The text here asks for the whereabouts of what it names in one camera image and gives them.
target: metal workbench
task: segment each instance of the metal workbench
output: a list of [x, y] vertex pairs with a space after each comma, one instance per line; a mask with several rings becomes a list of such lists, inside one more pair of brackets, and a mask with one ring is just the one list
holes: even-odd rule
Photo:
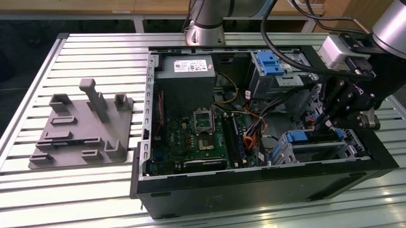
[[[271, 34], [276, 45], [323, 43], [327, 34]], [[263, 45], [256, 33], [227, 33], [228, 45]], [[104, 98], [126, 92], [134, 105], [130, 148], [140, 140], [148, 47], [183, 46], [183, 34], [71, 34], [57, 39], [0, 140], [0, 227], [373, 227], [406, 222], [406, 112], [393, 97], [377, 111], [377, 132], [401, 168], [338, 197], [310, 203], [152, 220], [128, 198], [134, 151], [127, 162], [97, 168], [29, 170], [53, 93], [85, 98], [84, 77]]]

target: robotic arm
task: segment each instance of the robotic arm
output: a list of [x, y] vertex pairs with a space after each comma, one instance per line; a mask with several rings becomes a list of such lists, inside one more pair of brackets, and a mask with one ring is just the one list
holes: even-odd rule
[[190, 46], [224, 45], [223, 18], [260, 15], [268, 0], [191, 0], [186, 40]]
[[[186, 40], [191, 46], [224, 45], [223, 18], [268, 15], [276, 0], [195, 0]], [[267, 37], [266, 43], [283, 59]], [[394, 0], [377, 22], [373, 33], [362, 37], [330, 35], [321, 54], [331, 69], [307, 71], [322, 78], [323, 113], [315, 130], [331, 126], [346, 129], [379, 129], [374, 110], [385, 98], [406, 84], [406, 0]]]
[[406, 84], [406, 0], [395, 0], [373, 28], [354, 39], [350, 34], [329, 36], [321, 54], [330, 68], [345, 64], [370, 80], [325, 77], [321, 100], [323, 114], [317, 129], [331, 125], [347, 129], [379, 129], [374, 110]]

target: green motherboard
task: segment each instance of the green motherboard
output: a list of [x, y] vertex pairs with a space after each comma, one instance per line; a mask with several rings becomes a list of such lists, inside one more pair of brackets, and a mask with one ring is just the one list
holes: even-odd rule
[[[246, 131], [243, 116], [236, 116], [238, 131]], [[212, 131], [196, 133], [196, 128], [210, 126]], [[152, 175], [170, 175], [180, 172], [182, 163], [202, 160], [227, 160], [227, 168], [232, 168], [228, 159], [227, 144], [223, 135], [222, 116], [196, 115], [178, 119], [167, 119], [164, 137], [158, 138], [152, 146]], [[256, 165], [255, 157], [247, 156], [246, 167]]]

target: gray plastic base plate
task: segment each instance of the gray plastic base plate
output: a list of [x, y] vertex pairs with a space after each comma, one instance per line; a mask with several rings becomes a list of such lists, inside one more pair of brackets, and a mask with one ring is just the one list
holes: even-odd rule
[[31, 169], [127, 160], [132, 99], [119, 96], [120, 99], [106, 99], [107, 120], [101, 123], [88, 100], [71, 101], [67, 95], [53, 95], [53, 111], [29, 158]]

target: orange wire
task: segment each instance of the orange wire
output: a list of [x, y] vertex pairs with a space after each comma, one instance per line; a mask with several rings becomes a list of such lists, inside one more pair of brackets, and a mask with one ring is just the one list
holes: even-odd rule
[[[248, 107], [247, 107], [248, 105], [246, 104], [246, 106], [244, 106], [244, 110], [254, 116], [254, 117], [256, 117], [256, 118], [259, 118], [259, 115], [256, 115], [255, 113], [252, 113], [250, 110], [248, 110]], [[263, 118], [260, 118], [260, 121], [262, 121], [262, 123], [263, 123], [263, 125], [264, 125], [264, 128], [263, 128], [263, 130], [262, 130], [262, 134], [266, 132], [266, 129], [267, 129], [267, 123], [266, 123], [266, 121], [263, 120]]]

